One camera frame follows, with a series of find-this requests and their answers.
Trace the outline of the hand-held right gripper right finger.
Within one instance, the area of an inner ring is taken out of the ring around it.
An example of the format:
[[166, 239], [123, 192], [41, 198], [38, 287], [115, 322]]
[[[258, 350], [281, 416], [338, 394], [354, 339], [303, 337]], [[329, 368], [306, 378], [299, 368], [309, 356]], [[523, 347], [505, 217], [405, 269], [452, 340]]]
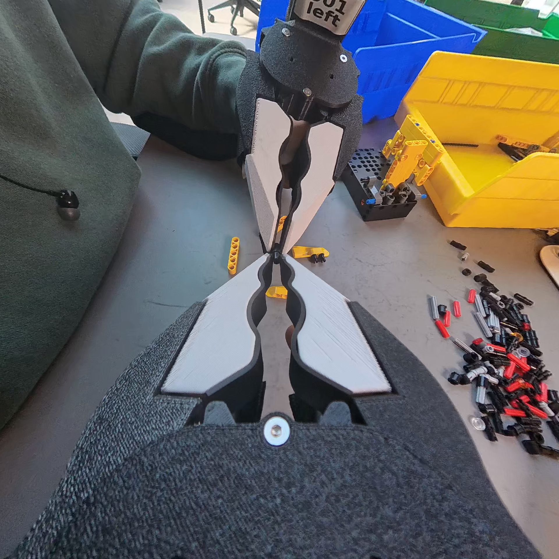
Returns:
[[297, 334], [297, 351], [304, 366], [350, 396], [391, 392], [357, 320], [350, 301], [293, 257], [285, 256], [295, 302], [304, 318]]

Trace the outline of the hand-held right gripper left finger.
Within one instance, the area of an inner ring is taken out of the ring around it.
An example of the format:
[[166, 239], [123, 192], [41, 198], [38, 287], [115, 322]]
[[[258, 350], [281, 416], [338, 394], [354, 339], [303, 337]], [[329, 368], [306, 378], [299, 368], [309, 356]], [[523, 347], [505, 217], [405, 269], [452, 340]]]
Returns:
[[272, 267], [273, 257], [262, 255], [205, 299], [162, 393], [213, 395], [256, 363]]

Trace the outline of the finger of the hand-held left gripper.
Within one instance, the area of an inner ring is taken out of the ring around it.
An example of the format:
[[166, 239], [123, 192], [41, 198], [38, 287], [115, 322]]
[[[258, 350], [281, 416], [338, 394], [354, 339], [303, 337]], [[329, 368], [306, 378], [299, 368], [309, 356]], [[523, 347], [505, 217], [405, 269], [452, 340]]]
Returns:
[[291, 206], [280, 240], [287, 253], [301, 238], [334, 186], [343, 128], [321, 122], [311, 125], [295, 156]]
[[277, 193], [283, 177], [280, 156], [291, 132], [291, 118], [276, 102], [256, 100], [252, 144], [244, 168], [265, 252], [275, 242], [280, 212]]

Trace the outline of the pile of small lego connectors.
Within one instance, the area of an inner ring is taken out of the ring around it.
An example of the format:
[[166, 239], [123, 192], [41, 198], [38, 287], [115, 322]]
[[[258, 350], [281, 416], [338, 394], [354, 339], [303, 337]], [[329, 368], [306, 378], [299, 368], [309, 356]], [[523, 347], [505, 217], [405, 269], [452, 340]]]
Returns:
[[445, 236], [450, 293], [429, 292], [433, 333], [457, 353], [445, 374], [473, 400], [474, 429], [558, 463], [558, 290], [523, 244]]

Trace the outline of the person's left forearm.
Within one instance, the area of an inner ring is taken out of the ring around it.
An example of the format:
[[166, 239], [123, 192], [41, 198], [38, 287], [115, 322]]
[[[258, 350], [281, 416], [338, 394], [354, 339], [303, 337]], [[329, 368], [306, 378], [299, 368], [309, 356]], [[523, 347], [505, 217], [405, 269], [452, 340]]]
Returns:
[[193, 34], [156, 1], [49, 4], [105, 108], [195, 157], [236, 157], [244, 46]]

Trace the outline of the black and yellow lego assembly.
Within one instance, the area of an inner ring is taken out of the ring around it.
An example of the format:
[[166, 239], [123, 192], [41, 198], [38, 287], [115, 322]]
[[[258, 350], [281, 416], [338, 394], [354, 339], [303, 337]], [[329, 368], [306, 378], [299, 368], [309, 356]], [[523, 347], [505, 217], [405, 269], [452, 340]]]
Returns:
[[363, 221], [405, 218], [445, 150], [426, 124], [408, 114], [383, 149], [357, 149], [342, 181]]

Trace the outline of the black yellow lego subassembly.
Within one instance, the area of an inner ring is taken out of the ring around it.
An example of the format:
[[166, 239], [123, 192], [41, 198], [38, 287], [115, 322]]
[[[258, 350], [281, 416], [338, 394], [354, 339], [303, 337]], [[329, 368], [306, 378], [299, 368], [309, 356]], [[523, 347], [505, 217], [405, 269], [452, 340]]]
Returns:
[[514, 162], [519, 162], [534, 153], [558, 154], [558, 132], [550, 136], [542, 144], [530, 143], [510, 135], [495, 136], [498, 148]]

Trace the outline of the person's left hand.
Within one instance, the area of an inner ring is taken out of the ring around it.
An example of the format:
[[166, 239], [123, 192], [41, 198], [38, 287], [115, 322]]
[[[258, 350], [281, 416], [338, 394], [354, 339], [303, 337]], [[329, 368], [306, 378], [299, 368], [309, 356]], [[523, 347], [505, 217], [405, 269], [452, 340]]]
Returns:
[[290, 173], [291, 173], [291, 166], [293, 159], [296, 155], [296, 152], [304, 142], [307, 132], [310, 128], [310, 123], [304, 120], [296, 120], [290, 116], [291, 123], [292, 123], [292, 130], [290, 136], [288, 138], [288, 142], [283, 153], [280, 156], [280, 164], [283, 172], [282, 178], [282, 187], [284, 189], [290, 189]]

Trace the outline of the black office chair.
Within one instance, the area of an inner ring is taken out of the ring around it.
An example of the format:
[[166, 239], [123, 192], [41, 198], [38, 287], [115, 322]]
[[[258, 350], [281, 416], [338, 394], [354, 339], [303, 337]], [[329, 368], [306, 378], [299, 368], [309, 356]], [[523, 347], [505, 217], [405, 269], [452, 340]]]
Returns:
[[252, 37], [258, 24], [261, 1], [197, 1], [203, 34], [226, 33]]

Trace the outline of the blue plastic bin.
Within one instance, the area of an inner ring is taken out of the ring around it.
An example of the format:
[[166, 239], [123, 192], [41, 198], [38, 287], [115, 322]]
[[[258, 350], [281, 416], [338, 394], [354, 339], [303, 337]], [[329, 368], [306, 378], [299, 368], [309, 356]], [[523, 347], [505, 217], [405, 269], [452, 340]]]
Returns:
[[485, 35], [415, 1], [365, 1], [342, 42], [360, 71], [363, 123], [395, 115], [433, 52], [470, 54]]

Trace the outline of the grey mesh chair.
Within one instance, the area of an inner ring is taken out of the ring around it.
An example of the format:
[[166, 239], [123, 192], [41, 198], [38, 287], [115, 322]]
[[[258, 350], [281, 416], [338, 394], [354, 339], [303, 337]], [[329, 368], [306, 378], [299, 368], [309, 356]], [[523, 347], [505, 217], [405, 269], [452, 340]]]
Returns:
[[110, 124], [130, 156], [137, 161], [150, 138], [150, 133], [127, 123], [110, 121]]

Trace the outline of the yellow plastic bin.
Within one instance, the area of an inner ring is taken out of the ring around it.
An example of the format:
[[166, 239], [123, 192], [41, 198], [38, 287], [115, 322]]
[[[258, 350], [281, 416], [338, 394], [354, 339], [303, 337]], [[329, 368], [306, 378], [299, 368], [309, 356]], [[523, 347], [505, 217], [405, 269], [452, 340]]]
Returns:
[[558, 132], [558, 65], [434, 52], [395, 114], [424, 122], [445, 154], [425, 182], [447, 227], [558, 227], [558, 154], [514, 162], [495, 136], [542, 144]]

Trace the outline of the green plastic bin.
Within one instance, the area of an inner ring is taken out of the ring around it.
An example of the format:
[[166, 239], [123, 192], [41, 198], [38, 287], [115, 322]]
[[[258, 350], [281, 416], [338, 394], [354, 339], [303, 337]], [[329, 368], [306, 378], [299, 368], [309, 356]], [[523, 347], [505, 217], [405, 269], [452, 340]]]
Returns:
[[426, 6], [486, 31], [477, 55], [558, 64], [558, 13], [492, 1], [425, 1]]

